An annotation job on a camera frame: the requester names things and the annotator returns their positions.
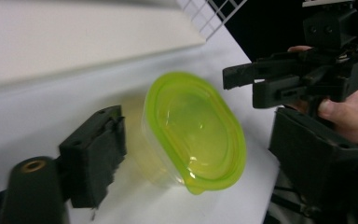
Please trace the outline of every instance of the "white board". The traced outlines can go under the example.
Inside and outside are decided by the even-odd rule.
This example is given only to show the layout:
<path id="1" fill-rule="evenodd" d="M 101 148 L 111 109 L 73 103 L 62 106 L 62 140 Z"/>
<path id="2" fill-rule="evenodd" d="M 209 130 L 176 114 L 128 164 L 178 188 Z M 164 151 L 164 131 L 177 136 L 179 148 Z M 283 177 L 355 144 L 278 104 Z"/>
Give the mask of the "white board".
<path id="1" fill-rule="evenodd" d="M 204 42 L 179 7 L 0 1 L 0 86 Z"/>

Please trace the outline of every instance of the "human hand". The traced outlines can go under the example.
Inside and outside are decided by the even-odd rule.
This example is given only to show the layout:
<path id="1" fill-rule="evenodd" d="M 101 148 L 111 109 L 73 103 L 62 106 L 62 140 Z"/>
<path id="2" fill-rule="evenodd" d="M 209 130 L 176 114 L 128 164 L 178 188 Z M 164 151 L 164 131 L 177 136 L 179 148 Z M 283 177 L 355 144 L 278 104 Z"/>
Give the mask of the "human hand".
<path id="1" fill-rule="evenodd" d="M 308 46 L 291 47 L 289 51 L 310 49 Z M 307 102 L 298 101 L 290 105 L 294 109 L 307 111 Z M 318 107 L 318 116 L 334 123 L 334 129 L 339 134 L 358 144 L 358 91 L 350 95 L 345 102 L 336 103 L 324 99 Z"/>

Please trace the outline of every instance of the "wire grid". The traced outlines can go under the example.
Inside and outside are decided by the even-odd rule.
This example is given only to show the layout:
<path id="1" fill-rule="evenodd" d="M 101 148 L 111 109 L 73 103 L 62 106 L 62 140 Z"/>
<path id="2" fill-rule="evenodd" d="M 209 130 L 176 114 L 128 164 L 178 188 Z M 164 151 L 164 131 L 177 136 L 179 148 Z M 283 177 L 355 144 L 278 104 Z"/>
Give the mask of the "wire grid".
<path id="1" fill-rule="evenodd" d="M 208 40 L 246 0 L 176 0 L 200 34 Z"/>

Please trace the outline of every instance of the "black bracket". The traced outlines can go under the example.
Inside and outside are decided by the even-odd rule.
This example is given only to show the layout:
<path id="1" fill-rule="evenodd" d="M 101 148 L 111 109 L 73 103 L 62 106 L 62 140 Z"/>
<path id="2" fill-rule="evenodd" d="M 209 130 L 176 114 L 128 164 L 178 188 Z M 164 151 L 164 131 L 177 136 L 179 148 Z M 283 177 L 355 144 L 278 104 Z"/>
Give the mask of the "black bracket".
<path id="1" fill-rule="evenodd" d="M 64 203 L 98 208 L 127 153 L 119 105 L 93 114 L 60 144 L 56 160 L 17 164 L 0 192 L 0 223 L 69 223 Z"/>
<path id="2" fill-rule="evenodd" d="M 357 145 L 308 115 L 278 108 L 269 150 L 305 208 L 330 213 L 349 209 L 358 183 Z"/>
<path id="3" fill-rule="evenodd" d="M 329 97 L 336 102 L 358 90 L 356 47 L 309 49 L 273 54 L 255 63 L 223 70 L 224 89 L 253 84 L 254 108 Z"/>

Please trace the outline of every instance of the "yellow plastic container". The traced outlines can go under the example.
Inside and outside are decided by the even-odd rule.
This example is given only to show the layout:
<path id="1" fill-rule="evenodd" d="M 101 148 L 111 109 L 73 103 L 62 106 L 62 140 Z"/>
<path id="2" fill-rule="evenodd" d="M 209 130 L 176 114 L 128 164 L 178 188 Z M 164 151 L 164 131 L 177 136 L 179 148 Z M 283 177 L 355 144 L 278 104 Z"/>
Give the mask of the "yellow plastic container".
<path id="1" fill-rule="evenodd" d="M 226 189 L 246 159 L 242 128 L 207 81 L 184 72 L 158 78 L 144 107 L 143 133 L 165 170 L 193 194 Z"/>

